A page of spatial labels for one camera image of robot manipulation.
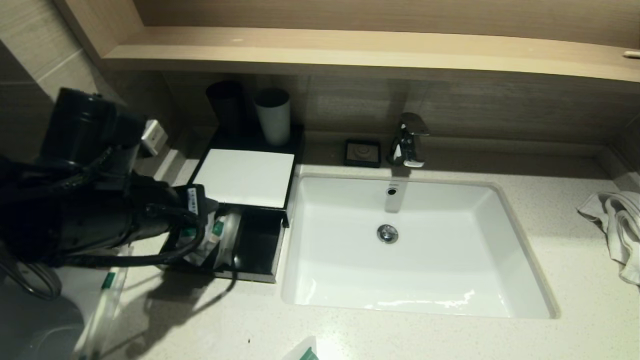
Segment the chrome faucet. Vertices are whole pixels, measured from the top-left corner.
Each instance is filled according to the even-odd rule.
[[[420,115],[403,113],[391,143],[387,161],[392,166],[422,167],[422,144],[420,138],[429,135],[429,128]]]

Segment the countertop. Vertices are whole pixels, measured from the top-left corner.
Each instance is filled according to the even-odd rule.
[[[339,153],[314,147],[301,174],[390,176],[388,168],[335,166]],[[286,304],[281,285],[132,268],[105,359],[281,360],[315,336],[321,360],[615,359],[639,357],[638,288],[618,277],[604,234],[575,208],[593,192],[617,191],[591,159],[433,151],[412,179],[482,181],[504,190],[558,318],[530,320],[395,313]],[[189,160],[177,182],[193,171]],[[139,241],[158,250],[162,236]],[[287,266],[285,234],[277,279]]]

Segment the white towel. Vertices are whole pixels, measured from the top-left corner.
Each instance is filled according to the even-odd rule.
[[[595,193],[578,212],[607,235],[611,259],[624,265],[620,277],[640,286],[640,194]]]

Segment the soap dish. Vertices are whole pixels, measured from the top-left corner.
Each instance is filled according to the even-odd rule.
[[[349,139],[344,143],[344,164],[350,167],[380,167],[380,143]]]

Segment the wall outlet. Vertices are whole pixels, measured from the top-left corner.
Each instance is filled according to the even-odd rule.
[[[156,156],[160,153],[162,146],[168,139],[166,131],[160,126],[160,123],[156,119],[147,120],[147,126],[145,132],[142,134],[142,147],[147,150],[152,156]]]

